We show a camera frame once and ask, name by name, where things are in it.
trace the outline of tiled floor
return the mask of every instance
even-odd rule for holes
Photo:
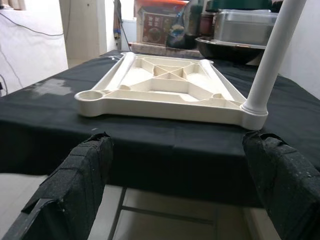
[[[45,179],[44,176],[0,174],[0,239]],[[89,240],[106,240],[116,214],[121,188],[107,186]],[[114,240],[251,240],[239,207],[163,196],[128,189],[124,205],[214,221],[213,225],[123,210]]]
[[[105,240],[110,232],[121,188],[108,186],[90,240]],[[169,219],[123,210],[114,240],[250,240],[239,207],[168,197],[129,189],[124,205],[149,211],[214,221],[214,225]]]
[[[0,239],[46,176],[0,174]]]

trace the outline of table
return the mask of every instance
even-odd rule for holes
[[[109,184],[167,195],[260,207],[235,125],[119,115],[77,114],[74,95],[91,89],[118,51],[0,98],[0,173],[50,174],[71,148],[106,132],[114,140]],[[257,67],[215,61],[246,97]],[[279,76],[264,131],[273,132],[320,169],[320,101]]]

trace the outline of white plastic tray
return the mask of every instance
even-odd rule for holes
[[[241,108],[246,98],[206,59],[128,52],[75,99],[86,117],[115,114],[248,126]]]

